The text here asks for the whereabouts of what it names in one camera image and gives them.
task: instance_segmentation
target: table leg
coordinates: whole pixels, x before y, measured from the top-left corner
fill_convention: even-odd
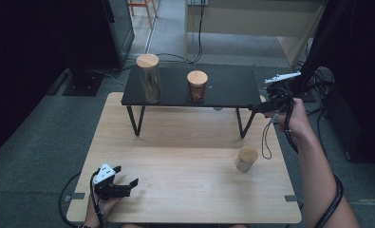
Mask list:
[[[128,116],[130,116],[131,124],[133,125],[134,133],[136,134],[136,136],[139,136],[141,132],[141,125],[142,125],[143,113],[145,112],[145,106],[143,106],[141,109],[138,127],[136,125],[136,121],[134,120],[133,108],[131,106],[128,106],[127,111],[128,111]]]
[[[243,130],[243,126],[241,124],[240,111],[238,110],[238,108],[236,109],[236,114],[237,114],[238,128],[240,130],[240,137],[242,139],[244,139],[244,137],[246,136],[247,131],[249,130],[250,126],[252,125],[252,121],[253,121],[253,118],[255,116],[255,112],[252,111],[252,115],[250,116],[249,121],[247,122],[246,126],[244,127],[244,130]]]

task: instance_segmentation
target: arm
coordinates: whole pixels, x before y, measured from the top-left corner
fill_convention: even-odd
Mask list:
[[[280,116],[278,121],[281,128],[285,117]],[[305,223],[306,227],[314,227],[335,198],[335,178],[299,99],[294,100],[289,127],[302,169]],[[345,196],[325,227],[359,227]]]
[[[120,201],[122,198],[112,198],[109,199],[108,201],[102,201],[101,200],[101,206],[103,208],[104,215],[110,214],[112,211],[113,207]],[[92,199],[89,196],[89,201],[87,204],[87,209],[86,209],[86,215],[85,215],[85,220],[84,220],[84,226],[90,227],[90,228],[99,228],[99,220],[98,216],[95,214],[95,209],[93,208],[93,203]]]

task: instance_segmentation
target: human hand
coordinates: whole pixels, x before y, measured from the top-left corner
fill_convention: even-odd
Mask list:
[[[95,200],[98,200],[98,196],[94,194]],[[113,210],[113,207],[119,203],[122,200],[122,198],[112,198],[109,200],[100,200],[101,207],[103,209],[103,214],[104,215],[109,215],[110,212]],[[98,216],[95,213],[95,208],[92,202],[92,198],[89,195],[89,200],[87,204],[87,209],[86,209],[86,216],[84,220],[84,226],[91,227],[91,228],[98,228],[100,227],[99,219]]]
[[[285,120],[286,113],[280,113],[278,115],[278,125],[282,131],[286,130]],[[293,111],[289,120],[289,130],[291,131],[291,138],[296,145],[300,138],[306,135],[309,130],[312,132],[306,109],[301,99],[293,98]]]

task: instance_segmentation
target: black cable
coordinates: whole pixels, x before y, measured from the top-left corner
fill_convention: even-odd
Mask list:
[[[292,71],[292,72],[300,71],[300,69],[296,69],[297,67],[302,67],[302,66],[296,64],[296,65],[294,65],[294,66],[291,67],[291,71]]]
[[[266,159],[266,160],[270,160],[272,158],[272,152],[271,152],[271,150],[270,150],[270,148],[268,147],[268,144],[267,144],[267,133],[268,133],[268,129],[270,129],[270,125],[271,124],[272,124],[272,121],[270,121],[264,127],[263,135],[262,135],[262,140],[261,140],[261,154],[262,154],[263,158]],[[267,146],[268,151],[270,152],[270,156],[269,157],[265,157],[265,155],[264,155],[264,141],[265,141],[265,145]]]
[[[313,41],[312,38],[310,38],[307,42],[306,42],[306,57],[309,58],[309,41]]]
[[[322,78],[323,78],[323,81],[325,81],[324,73],[323,73],[323,71],[320,70],[320,68],[317,70],[316,73],[320,73]]]
[[[201,59],[201,55],[202,55],[201,30],[202,30],[202,17],[204,15],[204,4],[203,4],[203,2],[204,1],[201,1],[201,16],[200,16],[200,19],[199,19],[199,27],[198,27],[198,55],[193,62],[194,64],[197,63],[199,61],[199,59]]]
[[[288,140],[288,143],[291,145],[291,148],[293,148],[293,150],[297,153],[297,147],[296,145],[293,143],[293,140],[291,139],[291,130],[289,128],[289,122],[291,120],[291,113],[293,112],[293,104],[294,104],[294,100],[293,100],[293,97],[291,96],[291,94],[285,89],[285,88],[282,88],[282,87],[268,87],[269,90],[271,89],[275,89],[275,90],[280,90],[283,92],[283,95],[284,96],[287,96],[288,99],[288,104],[286,105],[283,105],[281,108],[280,108],[280,112],[285,109],[285,107],[287,108],[287,111],[286,111],[286,117],[285,117],[285,122],[284,122],[284,133],[285,133],[285,136]]]
[[[170,54],[170,53],[159,53],[159,54],[156,54],[157,56],[160,56],[160,55],[169,55],[169,56],[173,56],[173,57],[177,57],[179,59],[184,59],[183,57],[181,56],[178,56],[178,55],[175,55],[175,54]],[[170,63],[182,63],[182,64],[193,64],[194,62],[193,61],[190,61],[190,60],[187,60],[186,61],[165,61],[165,62],[170,62]]]
[[[59,212],[60,212],[60,217],[63,219],[63,221],[69,225],[70,227],[78,227],[78,225],[72,223],[71,221],[69,221],[66,216],[64,215],[63,213],[63,204],[62,204],[62,200],[63,200],[63,194],[65,192],[65,190],[67,189],[67,187],[69,186],[69,184],[74,181],[74,179],[76,179],[78,176],[81,175],[81,172],[77,173],[76,175],[74,175],[67,183],[66,185],[64,186],[63,190],[61,191],[60,193],[60,197],[59,197]]]
[[[314,114],[314,113],[317,113],[317,112],[319,112],[319,111],[322,111],[324,108],[323,107],[317,107],[316,109],[314,109],[314,110],[312,110],[312,111],[307,111],[308,112],[308,114],[307,114],[307,116],[310,116],[310,115],[312,115],[312,114]]]
[[[319,75],[317,74],[318,72],[320,72],[322,74],[323,78],[324,78],[324,74],[321,72],[320,68],[321,67],[318,67],[316,70],[309,73],[309,75],[305,76],[305,80],[303,80],[303,84],[301,84],[301,91],[302,92],[310,91],[312,88],[315,88],[315,87],[319,86],[319,85],[309,85],[309,82],[310,82],[312,77],[314,77],[314,76],[319,77]]]
[[[332,201],[331,205],[329,206],[327,211],[324,213],[324,215],[320,217],[320,219],[318,220],[317,224],[315,225],[316,228],[323,227],[326,224],[328,219],[334,213],[335,209],[337,209],[344,195],[344,186],[342,185],[341,181],[337,178],[337,176],[334,175],[334,178],[337,184],[337,193],[336,193],[335,199]]]
[[[95,214],[98,216],[99,224],[101,228],[104,228],[104,222],[103,222],[103,211],[99,205],[99,200],[98,203],[95,201],[95,194],[93,193],[93,178],[98,175],[99,171],[101,169],[98,168],[98,170],[92,174],[90,177],[90,182],[89,182],[89,190],[90,190],[90,197],[92,198],[92,203],[93,203],[93,208],[95,209]]]
[[[128,67],[124,67],[120,70],[120,72],[123,72],[123,71],[126,71],[128,69],[132,69],[133,67],[135,67],[136,65],[132,65],[132,66],[128,66]]]
[[[313,85],[309,85],[308,86],[308,90],[310,89],[313,89],[313,88],[316,88],[317,86],[334,86],[335,83],[333,82],[329,82],[329,81],[321,81],[321,82],[318,82],[316,84],[313,84]]]

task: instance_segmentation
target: gray floor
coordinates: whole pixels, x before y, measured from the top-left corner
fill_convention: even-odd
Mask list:
[[[178,13],[184,0],[161,0],[159,19],[156,21],[150,53],[182,55],[183,45]],[[216,67],[250,67],[254,71],[260,93],[265,95],[262,83],[276,73],[291,72],[282,50],[273,37],[211,36],[203,40],[203,55],[199,64]],[[132,52],[127,65],[140,50]],[[189,58],[194,57],[192,50]],[[171,56],[161,56],[177,60]],[[185,64],[161,63],[162,66],[191,67]],[[106,97],[110,92],[124,90],[129,71],[108,72],[96,97],[67,97],[62,93],[68,79],[56,95],[46,96],[24,123],[0,149],[0,227],[65,227],[59,215],[59,194],[66,182],[81,171]],[[307,104],[308,110],[320,102]],[[318,115],[309,116],[314,130]],[[326,117],[320,120],[320,130],[334,173],[341,179],[347,198],[363,227],[375,227],[375,165],[348,162],[341,138]],[[278,134],[294,191],[302,201],[300,170],[296,154],[285,137]],[[77,179],[66,194],[71,194]],[[66,212],[68,203],[63,204]],[[285,227],[284,224],[251,224],[252,227]],[[156,224],[155,227],[202,227],[215,225]],[[304,227],[303,221],[291,227]]]

